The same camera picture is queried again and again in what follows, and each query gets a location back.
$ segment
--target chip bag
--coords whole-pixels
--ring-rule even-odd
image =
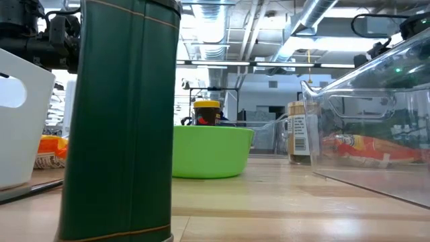
[[[34,169],[64,168],[68,140],[52,135],[42,135]]]
[[[429,152],[355,134],[332,134],[324,137],[322,147],[322,153],[326,157],[342,160],[344,165],[369,168],[423,162],[423,154]]]

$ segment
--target green plastic bowl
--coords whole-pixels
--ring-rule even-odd
[[[218,126],[175,126],[173,176],[222,178],[242,173],[253,131]]]

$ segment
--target jar with yellow lid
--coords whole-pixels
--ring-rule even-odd
[[[194,102],[195,125],[215,126],[220,123],[220,102],[204,100]]]

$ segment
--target ceiling light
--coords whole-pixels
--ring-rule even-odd
[[[196,5],[236,5],[236,1],[204,1],[204,0],[182,0],[182,4]]]
[[[257,63],[259,67],[314,67],[312,63]]]
[[[328,51],[366,52],[378,41],[384,43],[386,39],[324,37],[316,40],[313,48]]]
[[[184,9],[184,10],[192,10],[191,5],[183,5],[182,9]]]
[[[361,13],[369,13],[373,7],[334,7],[324,13],[324,17],[344,17],[351,18]]]
[[[197,66],[197,68],[202,68],[202,69],[227,69],[228,67],[225,67],[225,66]]]
[[[192,46],[208,46],[208,47],[226,47],[229,48],[229,44],[212,44],[212,43],[191,43]]]
[[[354,69],[355,65],[348,64],[321,64],[322,68],[345,68],[345,69]]]
[[[218,65],[218,66],[247,66],[247,61],[210,61],[210,60],[193,60],[193,65]]]

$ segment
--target wooden table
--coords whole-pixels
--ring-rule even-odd
[[[47,187],[52,187],[52,183],[64,179],[64,174],[64,169],[35,169],[29,182],[18,187],[0,190],[0,204],[34,190],[46,190]]]
[[[0,206],[0,241],[47,242],[61,188]],[[430,210],[313,175],[284,159],[249,159],[228,179],[173,179],[175,241],[430,241]]]

